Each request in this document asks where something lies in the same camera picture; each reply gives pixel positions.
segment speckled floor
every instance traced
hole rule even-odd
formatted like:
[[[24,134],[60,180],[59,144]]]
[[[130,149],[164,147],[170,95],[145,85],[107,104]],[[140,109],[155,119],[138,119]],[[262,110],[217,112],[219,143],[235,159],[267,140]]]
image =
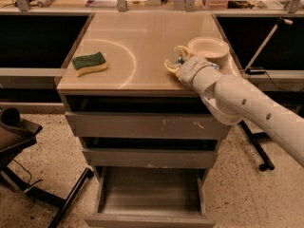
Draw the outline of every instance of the speckled floor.
[[[87,167],[78,140],[64,115],[23,115],[41,124],[38,143],[17,158],[31,173],[31,182],[66,198]],[[242,129],[233,127],[222,143],[215,167],[203,186],[206,213],[215,227],[302,228],[304,224],[304,170],[273,142],[263,147],[275,164],[274,171],[260,172],[260,157]],[[9,165],[29,179],[15,162]],[[93,212],[98,191],[96,178],[88,180],[59,227],[88,227],[85,216]],[[20,191],[0,185],[0,227],[48,227],[57,209],[33,201]]]

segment open drawer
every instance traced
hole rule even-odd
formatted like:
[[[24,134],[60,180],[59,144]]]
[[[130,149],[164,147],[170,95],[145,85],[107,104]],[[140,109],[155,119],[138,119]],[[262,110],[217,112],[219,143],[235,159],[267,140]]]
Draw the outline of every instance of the open drawer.
[[[95,213],[85,218],[90,227],[204,228],[200,191],[203,170],[102,168]]]

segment bowl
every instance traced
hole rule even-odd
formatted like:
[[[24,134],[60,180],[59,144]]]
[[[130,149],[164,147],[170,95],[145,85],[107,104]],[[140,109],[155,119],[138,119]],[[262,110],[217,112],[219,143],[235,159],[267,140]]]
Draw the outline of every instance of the bowl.
[[[213,63],[228,59],[228,44],[216,37],[196,37],[188,43],[188,47],[191,52],[202,55]]]

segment sponge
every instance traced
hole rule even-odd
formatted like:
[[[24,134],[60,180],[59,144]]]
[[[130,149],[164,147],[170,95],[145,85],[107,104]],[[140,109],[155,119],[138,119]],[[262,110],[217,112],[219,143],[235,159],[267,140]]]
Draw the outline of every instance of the sponge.
[[[90,72],[102,71],[107,68],[107,62],[103,54],[99,51],[95,54],[79,56],[72,59],[76,76]]]

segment countertop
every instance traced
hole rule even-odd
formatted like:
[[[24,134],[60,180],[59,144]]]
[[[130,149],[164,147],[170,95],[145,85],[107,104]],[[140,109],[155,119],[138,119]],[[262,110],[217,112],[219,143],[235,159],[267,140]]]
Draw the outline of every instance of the countertop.
[[[210,12],[96,12],[73,57],[100,51],[108,68],[77,77],[70,62],[57,89],[187,92],[164,62],[174,60],[174,47],[187,46],[198,36],[221,38]],[[231,55],[219,66],[224,74],[238,74]]]

